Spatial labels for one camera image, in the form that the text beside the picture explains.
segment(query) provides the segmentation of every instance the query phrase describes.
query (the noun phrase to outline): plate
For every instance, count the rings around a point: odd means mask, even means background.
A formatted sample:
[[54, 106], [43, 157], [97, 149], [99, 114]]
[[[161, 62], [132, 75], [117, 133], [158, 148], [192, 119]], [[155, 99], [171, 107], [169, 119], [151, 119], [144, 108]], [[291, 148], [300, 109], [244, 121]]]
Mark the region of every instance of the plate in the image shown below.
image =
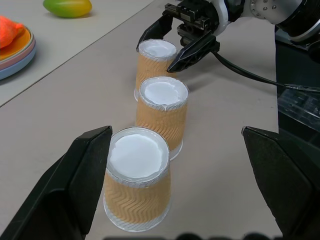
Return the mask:
[[35, 44], [36, 44], [36, 39], [33, 38], [33, 41], [30, 44], [28, 44], [28, 47], [26, 49], [24, 49], [22, 52], [19, 52], [15, 55], [9, 57], [8, 60], [6, 59], [4, 61], [0, 61], [0, 70], [6, 69], [6, 68], [16, 64], [17, 62], [21, 61], [22, 59], [24, 59], [34, 49]]
[[0, 80], [15, 74], [16, 72], [23, 69], [35, 56], [36, 54], [36, 46], [32, 49], [32, 51], [21, 61], [16, 64], [9, 66], [5, 69], [0, 70]]
[[23, 51], [28, 44], [30, 44], [31, 33], [28, 28], [24, 27], [15, 39], [8, 46], [1, 48], [0, 50], [0, 61], [5, 60], [20, 51]]

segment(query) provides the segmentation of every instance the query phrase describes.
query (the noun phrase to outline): table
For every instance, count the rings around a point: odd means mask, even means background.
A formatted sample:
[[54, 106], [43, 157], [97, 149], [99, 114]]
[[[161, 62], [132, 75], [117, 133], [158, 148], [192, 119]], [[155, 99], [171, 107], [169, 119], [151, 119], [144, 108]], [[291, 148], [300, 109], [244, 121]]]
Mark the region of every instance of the table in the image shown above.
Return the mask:
[[[73, 139], [101, 126], [112, 125], [117, 132], [134, 125], [135, 47], [167, 2], [154, 1], [0, 108], [0, 232]], [[179, 46], [175, 30], [166, 39]], [[272, 25], [240, 19], [218, 39], [222, 56], [275, 79]], [[178, 77], [189, 87], [190, 98], [183, 149], [171, 163], [172, 207], [159, 226], [139, 236], [280, 235], [241, 135], [243, 126], [278, 131], [276, 88], [229, 71], [213, 55]], [[108, 220], [101, 198], [86, 239], [107, 236], [132, 233]]]
[[1, 0], [0, 15], [31, 29], [37, 53], [28, 67], [0, 81], [0, 106], [35, 84], [93, 42], [122, 24], [153, 0], [90, 0], [82, 18], [55, 17], [43, 0]]

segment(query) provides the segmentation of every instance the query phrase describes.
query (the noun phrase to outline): green mango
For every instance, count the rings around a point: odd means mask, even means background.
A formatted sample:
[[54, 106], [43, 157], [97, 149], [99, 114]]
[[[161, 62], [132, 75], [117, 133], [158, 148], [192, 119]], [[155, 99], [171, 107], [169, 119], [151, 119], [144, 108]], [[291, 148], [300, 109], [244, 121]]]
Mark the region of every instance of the green mango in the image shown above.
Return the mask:
[[63, 18], [78, 18], [92, 9], [89, 0], [44, 0], [43, 6], [50, 13]]

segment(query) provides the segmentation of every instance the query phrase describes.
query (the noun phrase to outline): upside-down paper cup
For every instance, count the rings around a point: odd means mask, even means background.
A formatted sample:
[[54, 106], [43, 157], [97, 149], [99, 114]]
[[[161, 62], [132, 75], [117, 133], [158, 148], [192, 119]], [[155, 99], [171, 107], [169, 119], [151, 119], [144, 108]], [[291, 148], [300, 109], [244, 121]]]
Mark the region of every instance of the upside-down paper cup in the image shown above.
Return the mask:
[[164, 137], [170, 160], [183, 146], [188, 97], [186, 85], [168, 76], [149, 78], [140, 86], [135, 124]]
[[176, 77], [176, 73], [167, 72], [167, 68], [177, 56], [177, 48], [170, 42], [150, 39], [138, 47], [138, 63], [135, 79], [134, 97], [138, 100], [141, 83], [158, 76]]
[[118, 228], [143, 232], [170, 208], [169, 147], [158, 133], [130, 127], [111, 138], [104, 178], [104, 209]]

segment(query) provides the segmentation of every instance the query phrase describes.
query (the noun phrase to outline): gray table surface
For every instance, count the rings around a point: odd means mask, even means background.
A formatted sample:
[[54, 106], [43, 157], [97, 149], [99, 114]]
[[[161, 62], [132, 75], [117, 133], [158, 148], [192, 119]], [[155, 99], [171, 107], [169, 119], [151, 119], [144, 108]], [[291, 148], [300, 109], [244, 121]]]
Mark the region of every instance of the gray table surface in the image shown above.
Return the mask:
[[[135, 47], [167, 2], [156, 0], [0, 108], [0, 233], [74, 138], [105, 125], [114, 132], [134, 125]], [[167, 36], [177, 46], [178, 24]], [[241, 19], [219, 36], [221, 55], [275, 79], [273, 31], [265, 21]], [[184, 146], [171, 163], [172, 208], [159, 226], [139, 236], [280, 235], [241, 135], [243, 126], [278, 131], [276, 88], [229, 71], [212, 55], [179, 79], [190, 98]], [[101, 198], [86, 239], [131, 235], [108, 220]]]

